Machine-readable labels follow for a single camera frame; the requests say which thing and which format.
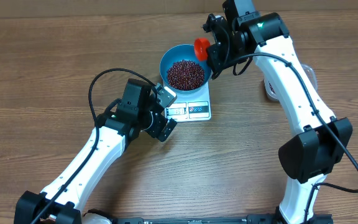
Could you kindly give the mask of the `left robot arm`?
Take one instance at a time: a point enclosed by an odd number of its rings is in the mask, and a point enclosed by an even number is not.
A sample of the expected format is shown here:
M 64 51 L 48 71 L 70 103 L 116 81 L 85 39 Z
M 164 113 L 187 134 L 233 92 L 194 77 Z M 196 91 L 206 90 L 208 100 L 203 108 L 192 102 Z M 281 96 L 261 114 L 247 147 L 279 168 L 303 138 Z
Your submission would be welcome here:
M 98 210 L 83 209 L 109 166 L 122 156 L 141 131 L 165 141 L 176 121 L 162 114 L 177 99 L 167 86 L 129 79 L 121 99 L 100 114 L 77 156 L 49 185 L 36 194 L 26 191 L 16 204 L 14 223 L 115 223 Z

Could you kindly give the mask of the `red scoop with blue handle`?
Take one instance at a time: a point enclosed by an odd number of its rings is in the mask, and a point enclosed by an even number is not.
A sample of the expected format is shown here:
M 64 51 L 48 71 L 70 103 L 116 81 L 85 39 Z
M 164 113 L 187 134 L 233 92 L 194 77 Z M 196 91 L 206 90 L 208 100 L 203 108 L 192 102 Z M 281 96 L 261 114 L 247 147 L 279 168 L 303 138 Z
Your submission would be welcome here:
M 199 61 L 206 61 L 208 59 L 208 53 L 206 50 L 210 45 L 211 44 L 207 38 L 197 38 L 194 41 L 195 55 Z

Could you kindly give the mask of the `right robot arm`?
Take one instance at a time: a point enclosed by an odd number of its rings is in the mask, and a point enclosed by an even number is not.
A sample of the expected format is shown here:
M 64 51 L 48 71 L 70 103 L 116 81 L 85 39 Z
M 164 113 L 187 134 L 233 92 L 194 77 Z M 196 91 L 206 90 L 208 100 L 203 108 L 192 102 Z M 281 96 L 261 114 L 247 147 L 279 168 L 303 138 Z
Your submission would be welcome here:
M 274 217 L 249 216 L 250 222 L 331 223 L 313 212 L 318 189 L 343 155 L 352 134 L 347 118 L 337 119 L 324 104 L 298 60 L 289 30 L 275 12 L 261 15 L 251 1 L 225 1 L 224 16 L 209 15 L 203 25 L 215 43 L 195 47 L 213 78 L 227 68 L 254 62 L 267 88 L 280 102 L 292 138 L 278 151 L 287 174 L 285 195 Z

